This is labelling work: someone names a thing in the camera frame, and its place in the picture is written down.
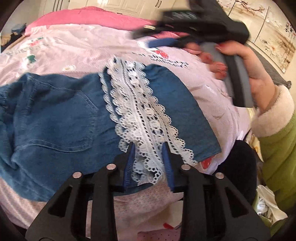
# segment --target denim fabric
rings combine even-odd
[[[165,67],[149,65],[143,71],[195,160],[221,152],[183,83]],[[104,77],[110,81],[106,69]],[[103,95],[98,74],[75,79],[27,73],[1,87],[0,176],[20,196],[48,201],[72,173],[96,172],[111,163],[121,154],[120,138]]]

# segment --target green jacket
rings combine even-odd
[[[264,160],[263,178],[274,192],[278,207],[287,215],[296,204],[296,113],[294,102],[284,86],[271,109],[252,122]],[[283,221],[272,226],[272,234]]]

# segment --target fur cuff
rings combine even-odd
[[[252,122],[252,132],[256,137],[269,137],[278,133],[291,120],[294,113],[294,102],[289,90],[281,85],[279,88],[279,97],[274,105],[260,115],[257,112]]]

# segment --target cabinet door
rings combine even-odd
[[[124,0],[121,9],[140,14],[144,2],[143,0]]]
[[[153,13],[156,10],[160,0],[145,1],[142,10],[139,13],[139,18],[152,19]]]
[[[160,10],[168,10],[168,9],[172,9],[174,3],[176,0],[160,0],[159,4],[156,6],[158,9]]]
[[[176,0],[173,5],[173,9],[188,9],[188,10],[190,10],[188,0]]]
[[[174,3],[175,0],[159,0],[149,19],[159,20],[161,18],[161,12],[163,10],[171,10]]]
[[[42,17],[44,15],[45,4],[46,0],[41,0],[38,17]]]
[[[56,1],[55,0],[46,0],[43,10],[43,15],[49,12],[54,12],[56,10]]]
[[[95,6],[95,7],[103,8],[104,3],[102,3],[102,1],[98,1],[98,0],[88,0],[86,6],[87,7]]]
[[[124,0],[108,0],[108,2],[107,1],[105,1],[105,2],[106,3],[102,4],[103,8],[107,7],[107,8],[121,9]]]
[[[86,6],[86,3],[87,0],[70,0],[68,9],[82,8]]]
[[[63,10],[63,9],[67,9],[69,6],[69,0],[61,0],[61,3],[59,5],[59,9]]]
[[[117,14],[121,14],[121,15],[126,15],[126,16],[131,16],[131,17],[137,17],[137,13],[136,12],[129,12],[126,10],[121,10],[121,9],[114,9],[114,8],[105,8],[105,10],[113,12],[113,13],[117,13]]]

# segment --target metal rivet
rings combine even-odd
[[[191,166],[189,166],[188,164],[183,164],[183,165],[181,166],[181,168],[182,168],[183,170],[187,171],[187,170],[189,170],[189,169],[191,168]]]
[[[107,168],[108,170],[114,170],[114,169],[116,168],[116,165],[113,164],[113,163],[111,163],[111,164],[108,164],[108,165],[106,166],[106,168]]]
[[[82,173],[81,172],[75,172],[72,175],[72,177],[74,177],[74,178],[80,178],[81,176],[82,176]]]
[[[223,179],[223,178],[224,178],[224,174],[221,173],[221,172],[217,172],[217,173],[215,174],[215,177],[218,178],[218,179]]]
[[[156,29],[156,27],[151,26],[151,25],[144,25],[144,28],[148,28],[148,29],[152,29],[152,30]]]

